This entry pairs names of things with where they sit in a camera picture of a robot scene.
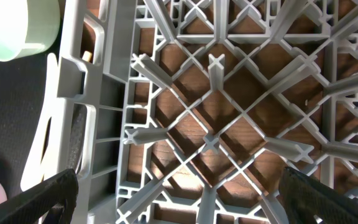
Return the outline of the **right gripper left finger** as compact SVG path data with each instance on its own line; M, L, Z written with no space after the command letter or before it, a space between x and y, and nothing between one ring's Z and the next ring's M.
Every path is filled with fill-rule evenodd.
M70 223L76 208L79 186L73 169L54 175L0 204L0 224Z

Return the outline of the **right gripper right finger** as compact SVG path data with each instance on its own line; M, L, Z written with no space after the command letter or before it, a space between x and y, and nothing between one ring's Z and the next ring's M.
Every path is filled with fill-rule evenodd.
M278 186L289 223L358 223L358 202L302 172L285 167Z

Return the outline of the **mint green bowl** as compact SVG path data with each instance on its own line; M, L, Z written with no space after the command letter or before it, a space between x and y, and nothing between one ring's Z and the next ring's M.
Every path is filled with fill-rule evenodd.
M57 0L0 0L0 62L48 50L59 28Z

